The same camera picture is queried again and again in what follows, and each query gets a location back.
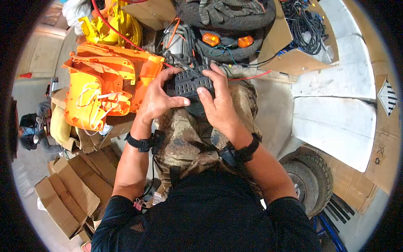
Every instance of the wristband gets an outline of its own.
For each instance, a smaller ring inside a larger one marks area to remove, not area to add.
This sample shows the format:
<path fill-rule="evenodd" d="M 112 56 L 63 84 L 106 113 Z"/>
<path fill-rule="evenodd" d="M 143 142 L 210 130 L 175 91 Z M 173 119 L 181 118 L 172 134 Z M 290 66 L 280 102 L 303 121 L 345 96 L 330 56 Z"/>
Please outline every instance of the wristband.
<path fill-rule="evenodd" d="M 154 133 L 151 133 L 150 138 L 148 139 L 134 139 L 130 132 L 126 135 L 125 141 L 131 146 L 138 148 L 139 152 L 149 152 L 151 149 L 151 153 L 153 155 L 157 154 L 159 149 L 164 144 L 165 133 L 161 130 L 155 130 Z"/>

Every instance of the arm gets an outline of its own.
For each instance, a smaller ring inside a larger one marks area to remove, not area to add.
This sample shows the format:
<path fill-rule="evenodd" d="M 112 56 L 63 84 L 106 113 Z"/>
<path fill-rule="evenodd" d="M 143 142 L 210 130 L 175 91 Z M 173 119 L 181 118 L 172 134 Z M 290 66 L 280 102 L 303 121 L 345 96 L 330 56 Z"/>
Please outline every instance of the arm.
<path fill-rule="evenodd" d="M 165 69 L 150 82 L 130 131 L 133 138 L 137 140 L 149 138 L 154 118 L 161 116 L 169 108 L 190 105 L 189 99 L 179 96 L 169 97 L 162 90 L 164 82 L 180 71 L 180 68 Z M 148 153 L 140 153 L 139 149 L 126 143 L 116 171 L 112 196 L 120 195 L 134 201 L 143 195 L 147 170 Z"/>
<path fill-rule="evenodd" d="M 218 66 L 211 64 L 211 69 L 213 71 L 204 70 L 203 74 L 213 81 L 216 98 L 213 100 L 208 90 L 203 87 L 197 89 L 207 119 L 228 138 L 235 149 L 247 147 L 253 137 L 235 112 L 227 78 Z M 281 197 L 297 197 L 292 180 L 262 144 L 253 154 L 253 159 L 246 163 L 246 167 L 259 185 L 267 204 Z"/>

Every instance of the glove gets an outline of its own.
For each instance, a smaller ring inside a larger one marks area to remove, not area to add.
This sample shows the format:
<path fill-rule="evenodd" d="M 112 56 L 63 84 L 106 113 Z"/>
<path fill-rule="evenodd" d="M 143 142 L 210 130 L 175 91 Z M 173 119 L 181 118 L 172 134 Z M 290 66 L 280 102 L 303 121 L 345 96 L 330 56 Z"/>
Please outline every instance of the glove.
<path fill-rule="evenodd" d="M 242 7 L 241 10 L 232 10 L 229 6 Z M 234 17 L 259 15 L 264 13 L 263 6 L 258 0 L 200 0 L 199 15 L 204 25 L 209 24 L 210 18 L 216 22 L 223 22 L 224 16 L 230 19 Z"/>

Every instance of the person's left hand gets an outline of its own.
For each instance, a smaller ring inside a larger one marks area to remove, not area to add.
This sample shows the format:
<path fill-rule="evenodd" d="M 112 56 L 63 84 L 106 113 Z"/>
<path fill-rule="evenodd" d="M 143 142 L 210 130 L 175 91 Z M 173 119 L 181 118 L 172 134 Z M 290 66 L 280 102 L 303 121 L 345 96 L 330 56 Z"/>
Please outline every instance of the person's left hand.
<path fill-rule="evenodd" d="M 146 123 L 151 123 L 154 118 L 161 116 L 170 108 L 189 106 L 190 100 L 181 96 L 169 97 L 162 87 L 165 81 L 170 79 L 173 74 L 182 70 L 177 67 L 170 67 L 162 70 L 157 77 L 148 84 L 142 104 L 136 117 L 141 117 Z"/>

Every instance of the amber turn signal light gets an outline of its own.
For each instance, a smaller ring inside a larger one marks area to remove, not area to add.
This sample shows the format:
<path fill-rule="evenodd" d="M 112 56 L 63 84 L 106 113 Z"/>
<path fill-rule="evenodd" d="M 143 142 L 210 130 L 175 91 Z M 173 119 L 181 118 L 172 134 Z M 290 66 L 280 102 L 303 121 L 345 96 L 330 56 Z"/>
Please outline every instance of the amber turn signal light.
<path fill-rule="evenodd" d="M 203 41 L 211 46 L 216 46 L 220 43 L 220 38 L 217 35 L 213 35 L 211 33 L 206 32 L 203 35 Z"/>
<path fill-rule="evenodd" d="M 248 36 L 246 36 L 246 37 L 240 37 L 240 38 L 238 39 L 238 46 L 239 46 L 240 48 L 248 47 L 248 46 L 250 46 L 251 44 L 253 44 L 253 38 L 252 38 L 250 35 L 248 35 Z"/>

